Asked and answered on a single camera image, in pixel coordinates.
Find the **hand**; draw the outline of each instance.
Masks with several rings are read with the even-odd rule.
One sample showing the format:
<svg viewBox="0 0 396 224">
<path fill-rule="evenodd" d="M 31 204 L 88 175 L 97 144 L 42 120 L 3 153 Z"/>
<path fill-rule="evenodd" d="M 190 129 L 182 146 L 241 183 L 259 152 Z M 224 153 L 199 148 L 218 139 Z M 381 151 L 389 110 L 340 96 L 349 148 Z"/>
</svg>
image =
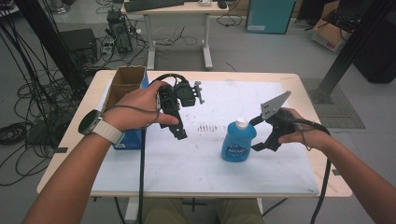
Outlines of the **hand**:
<svg viewBox="0 0 396 224">
<path fill-rule="evenodd" d="M 290 112 L 295 119 L 302 119 L 303 117 L 294 109 L 291 108 L 282 108 L 288 112 Z M 296 129 L 296 132 L 291 133 L 291 134 L 286 134 L 281 137 L 279 137 L 278 142 L 280 144 L 284 143 L 291 143 L 291 142 L 299 142 L 307 147 L 313 147 L 319 150 L 322 150 L 326 146 L 332 143 L 332 138 L 320 131 L 313 129 L 312 127 L 308 125 L 301 124 L 303 129 L 300 131 Z"/>
<path fill-rule="evenodd" d="M 168 125 L 178 124 L 178 119 L 158 112 L 157 92 L 167 82 L 155 81 L 146 89 L 138 89 L 126 94 L 116 105 L 133 106 L 147 112 L 130 107 L 113 107 L 104 114 L 104 120 L 121 131 L 145 127 L 153 122 Z"/>
</svg>

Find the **person's right hand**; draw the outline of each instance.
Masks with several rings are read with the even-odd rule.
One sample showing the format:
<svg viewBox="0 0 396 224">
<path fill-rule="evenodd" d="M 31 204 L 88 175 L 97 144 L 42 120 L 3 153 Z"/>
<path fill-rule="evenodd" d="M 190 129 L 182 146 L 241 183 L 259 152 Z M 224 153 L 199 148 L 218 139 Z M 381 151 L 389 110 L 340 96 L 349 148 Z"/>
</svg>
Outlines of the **person's right hand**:
<svg viewBox="0 0 396 224">
<path fill-rule="evenodd" d="M 290 112 L 295 119 L 303 118 L 294 109 L 291 108 L 282 108 L 282 109 Z M 306 145 L 307 147 L 312 147 L 319 150 L 322 150 L 323 148 L 325 148 L 326 146 L 332 143 L 332 138 L 328 134 L 320 130 L 313 129 L 308 125 L 301 124 L 301 126 L 303 127 L 301 131 L 296 128 L 296 132 L 285 134 L 279 137 L 278 142 L 280 144 L 299 142 Z"/>
</svg>

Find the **blue spray bottle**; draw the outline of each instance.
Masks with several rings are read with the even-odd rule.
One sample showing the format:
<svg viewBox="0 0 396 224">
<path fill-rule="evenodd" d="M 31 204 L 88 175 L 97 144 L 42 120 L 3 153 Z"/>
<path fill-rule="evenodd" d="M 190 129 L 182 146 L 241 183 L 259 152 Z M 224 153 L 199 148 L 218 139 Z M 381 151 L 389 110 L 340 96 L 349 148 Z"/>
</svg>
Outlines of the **blue spray bottle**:
<svg viewBox="0 0 396 224">
<path fill-rule="evenodd" d="M 245 161 L 250 153 L 251 140 L 256 135 L 256 129 L 246 119 L 238 118 L 230 123 L 221 149 L 221 157 L 225 161 Z"/>
</svg>

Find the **computer monitor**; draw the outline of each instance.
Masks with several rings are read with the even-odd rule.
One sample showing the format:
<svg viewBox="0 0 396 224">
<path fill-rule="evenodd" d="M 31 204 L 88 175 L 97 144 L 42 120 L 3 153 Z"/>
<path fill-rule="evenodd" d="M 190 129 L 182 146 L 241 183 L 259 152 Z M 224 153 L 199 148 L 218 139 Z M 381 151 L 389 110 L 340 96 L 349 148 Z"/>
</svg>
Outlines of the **computer monitor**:
<svg viewBox="0 0 396 224">
<path fill-rule="evenodd" d="M 360 19 L 374 0 L 341 0 L 338 13 L 346 19 Z"/>
<path fill-rule="evenodd" d="M 306 23 L 315 25 L 321 18 L 324 5 L 334 0 L 304 0 L 301 3 L 296 21 L 306 21 Z"/>
</svg>

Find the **keyboard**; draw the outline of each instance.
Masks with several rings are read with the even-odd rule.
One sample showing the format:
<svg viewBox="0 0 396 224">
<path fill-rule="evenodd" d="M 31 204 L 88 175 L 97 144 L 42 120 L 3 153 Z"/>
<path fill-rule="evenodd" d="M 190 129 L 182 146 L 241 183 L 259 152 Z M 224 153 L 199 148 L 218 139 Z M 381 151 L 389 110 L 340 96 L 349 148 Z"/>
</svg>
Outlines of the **keyboard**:
<svg viewBox="0 0 396 224">
<path fill-rule="evenodd" d="M 184 5 L 184 0 L 133 0 L 124 2 L 125 11 L 134 12 L 162 7 L 176 7 Z"/>
</svg>

